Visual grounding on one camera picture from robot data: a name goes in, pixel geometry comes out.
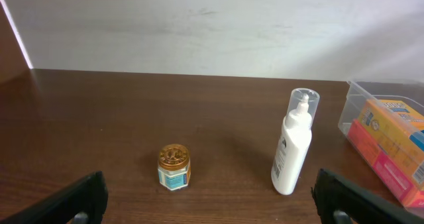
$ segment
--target white wall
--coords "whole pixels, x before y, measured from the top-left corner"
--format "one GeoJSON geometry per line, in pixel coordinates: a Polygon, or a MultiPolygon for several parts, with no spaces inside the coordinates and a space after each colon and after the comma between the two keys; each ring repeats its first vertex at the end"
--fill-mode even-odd
{"type": "Polygon", "coordinates": [[[35,68],[424,78],[424,0],[6,2],[35,68]]]}

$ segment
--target lotion bottle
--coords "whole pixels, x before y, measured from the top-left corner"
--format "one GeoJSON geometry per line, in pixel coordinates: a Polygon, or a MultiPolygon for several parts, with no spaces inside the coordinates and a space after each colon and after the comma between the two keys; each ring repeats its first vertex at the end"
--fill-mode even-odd
{"type": "Polygon", "coordinates": [[[311,143],[311,126],[319,102],[319,94],[311,89],[297,88],[291,94],[271,171],[275,189],[284,195],[293,193],[299,178],[311,143]]]}

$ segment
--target yellow box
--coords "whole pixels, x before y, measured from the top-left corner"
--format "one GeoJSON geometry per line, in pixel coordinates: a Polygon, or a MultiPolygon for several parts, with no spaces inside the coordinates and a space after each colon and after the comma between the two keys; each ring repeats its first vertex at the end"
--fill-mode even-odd
{"type": "Polygon", "coordinates": [[[399,169],[424,188],[424,116],[403,101],[369,99],[358,120],[399,169]]]}

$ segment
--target barcode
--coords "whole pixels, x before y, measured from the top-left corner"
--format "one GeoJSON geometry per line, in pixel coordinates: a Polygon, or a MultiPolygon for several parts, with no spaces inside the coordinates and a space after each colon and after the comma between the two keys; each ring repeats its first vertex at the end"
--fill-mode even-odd
{"type": "Polygon", "coordinates": [[[418,167],[417,171],[413,174],[413,178],[418,184],[424,182],[424,162],[418,167]]]}
{"type": "Polygon", "coordinates": [[[278,176],[280,175],[280,170],[278,169],[278,166],[277,166],[277,163],[276,163],[275,160],[274,160],[274,171],[275,171],[277,178],[278,178],[278,176]]]}

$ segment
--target transparent cap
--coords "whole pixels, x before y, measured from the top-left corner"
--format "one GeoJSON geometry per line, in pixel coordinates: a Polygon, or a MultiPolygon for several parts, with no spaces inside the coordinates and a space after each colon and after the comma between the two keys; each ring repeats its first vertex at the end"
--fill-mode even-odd
{"type": "Polygon", "coordinates": [[[311,127],[318,108],[319,94],[307,88],[296,88],[291,94],[287,114],[293,110],[297,113],[308,112],[311,115],[309,124],[309,127],[311,127]]]}

